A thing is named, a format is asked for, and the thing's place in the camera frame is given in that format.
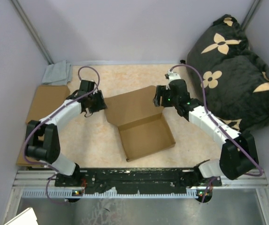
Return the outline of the white paper sheet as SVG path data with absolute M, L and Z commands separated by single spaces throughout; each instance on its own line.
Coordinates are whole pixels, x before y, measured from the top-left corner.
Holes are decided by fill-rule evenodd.
M 37 216 L 32 207 L 28 207 L 23 212 L 9 220 L 5 225 L 38 225 Z

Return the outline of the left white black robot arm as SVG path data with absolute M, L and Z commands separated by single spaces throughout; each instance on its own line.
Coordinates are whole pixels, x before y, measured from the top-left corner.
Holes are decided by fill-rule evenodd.
M 61 153 L 59 132 L 81 113 L 87 117 L 106 108 L 96 82 L 82 80 L 79 89 L 54 112 L 27 124 L 24 155 L 65 175 L 65 181 L 71 186 L 78 185 L 82 179 L 79 166 Z

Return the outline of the black floral pillow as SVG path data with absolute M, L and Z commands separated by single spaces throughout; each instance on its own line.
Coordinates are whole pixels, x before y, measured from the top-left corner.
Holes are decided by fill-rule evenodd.
M 186 57 L 196 93 L 208 109 L 238 131 L 269 125 L 269 66 L 249 48 L 231 15 L 214 21 Z

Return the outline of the grey cloth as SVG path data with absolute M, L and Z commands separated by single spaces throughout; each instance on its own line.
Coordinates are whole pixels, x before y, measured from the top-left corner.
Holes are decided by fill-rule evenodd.
M 47 66 L 43 79 L 43 85 L 61 86 L 67 85 L 72 80 L 72 64 L 66 60 Z

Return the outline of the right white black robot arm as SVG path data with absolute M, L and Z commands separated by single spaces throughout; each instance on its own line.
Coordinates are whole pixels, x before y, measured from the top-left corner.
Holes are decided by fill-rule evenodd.
M 259 168 L 254 137 L 249 132 L 239 132 L 221 122 L 196 98 L 191 98 L 183 79 L 168 85 L 156 86 L 153 99 L 155 106 L 174 107 L 177 113 L 202 129 L 220 147 L 219 159 L 197 165 L 194 182 L 205 185 L 211 177 L 226 176 L 230 180 L 249 174 Z

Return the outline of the folded brown box lower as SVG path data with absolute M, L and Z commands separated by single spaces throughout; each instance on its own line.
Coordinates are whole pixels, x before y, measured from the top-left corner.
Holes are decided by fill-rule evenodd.
M 37 160 L 30 158 L 30 157 L 25 157 L 24 158 L 24 153 L 20 151 L 19 156 L 16 161 L 16 165 L 18 166 L 26 166 L 26 167 L 42 167 L 43 165 L 38 162 Z

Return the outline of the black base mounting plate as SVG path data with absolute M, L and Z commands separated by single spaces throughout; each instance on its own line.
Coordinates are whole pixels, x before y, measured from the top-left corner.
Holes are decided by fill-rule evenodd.
M 58 174 L 56 187 L 81 187 L 74 196 L 104 194 L 115 189 L 122 197 L 187 194 L 192 187 L 220 187 L 220 178 L 203 178 L 197 168 L 80 168 L 76 174 Z

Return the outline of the folded brown box upper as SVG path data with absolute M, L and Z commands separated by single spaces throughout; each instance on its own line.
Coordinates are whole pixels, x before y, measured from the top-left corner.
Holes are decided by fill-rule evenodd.
M 27 124 L 31 120 L 38 121 L 51 114 L 69 95 L 70 90 L 67 85 L 38 86 L 25 123 Z

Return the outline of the folded brown box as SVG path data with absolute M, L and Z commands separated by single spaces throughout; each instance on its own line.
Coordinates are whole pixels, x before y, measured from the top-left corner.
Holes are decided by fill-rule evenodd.
M 38 121 L 51 114 L 69 95 L 70 90 L 67 85 L 38 86 L 25 123 L 27 124 L 31 120 Z
M 16 161 L 16 165 L 18 166 L 26 166 L 26 167 L 42 167 L 43 165 L 38 162 L 37 160 L 30 158 L 30 157 L 25 157 L 24 158 L 24 153 L 20 151 L 19 156 Z

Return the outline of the brown cardboard box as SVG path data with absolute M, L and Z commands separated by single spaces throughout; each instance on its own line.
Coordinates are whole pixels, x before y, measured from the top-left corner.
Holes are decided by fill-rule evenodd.
M 163 115 L 153 103 L 156 87 L 148 86 L 107 97 L 107 122 L 117 127 L 126 161 L 130 162 L 175 146 L 176 141 Z

